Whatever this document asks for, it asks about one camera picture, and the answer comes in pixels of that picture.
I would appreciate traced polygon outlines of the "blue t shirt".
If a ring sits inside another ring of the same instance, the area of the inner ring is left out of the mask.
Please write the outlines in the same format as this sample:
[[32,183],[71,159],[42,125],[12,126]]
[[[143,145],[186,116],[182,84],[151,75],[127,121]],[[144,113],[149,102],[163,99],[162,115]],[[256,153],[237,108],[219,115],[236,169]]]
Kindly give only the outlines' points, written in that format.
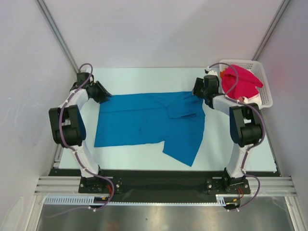
[[94,146],[163,142],[164,154],[192,166],[204,128],[203,100],[190,91],[115,95],[100,105]]

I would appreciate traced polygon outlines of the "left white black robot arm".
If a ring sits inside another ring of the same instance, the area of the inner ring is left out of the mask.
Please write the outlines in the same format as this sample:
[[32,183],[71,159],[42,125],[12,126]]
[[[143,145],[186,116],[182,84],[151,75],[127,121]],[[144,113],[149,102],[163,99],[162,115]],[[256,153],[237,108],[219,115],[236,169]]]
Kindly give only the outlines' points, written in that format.
[[91,178],[89,186],[95,192],[106,188],[106,180],[99,175],[99,164],[93,159],[86,144],[86,127],[80,110],[90,99],[101,104],[112,97],[105,87],[94,80],[88,72],[77,73],[77,80],[70,89],[67,99],[49,110],[53,140],[70,151],[79,165],[81,176]]

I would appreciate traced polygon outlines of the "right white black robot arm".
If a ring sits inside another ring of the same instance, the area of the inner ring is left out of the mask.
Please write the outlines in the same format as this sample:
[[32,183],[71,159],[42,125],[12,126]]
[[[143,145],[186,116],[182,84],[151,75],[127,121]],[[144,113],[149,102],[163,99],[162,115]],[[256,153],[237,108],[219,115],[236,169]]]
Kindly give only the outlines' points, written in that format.
[[242,103],[219,92],[218,77],[206,75],[197,78],[192,94],[205,104],[229,116],[230,136],[233,150],[226,167],[228,177],[223,179],[222,188],[233,193],[239,188],[237,178],[245,176],[246,161],[250,151],[265,138],[265,125],[256,103]]

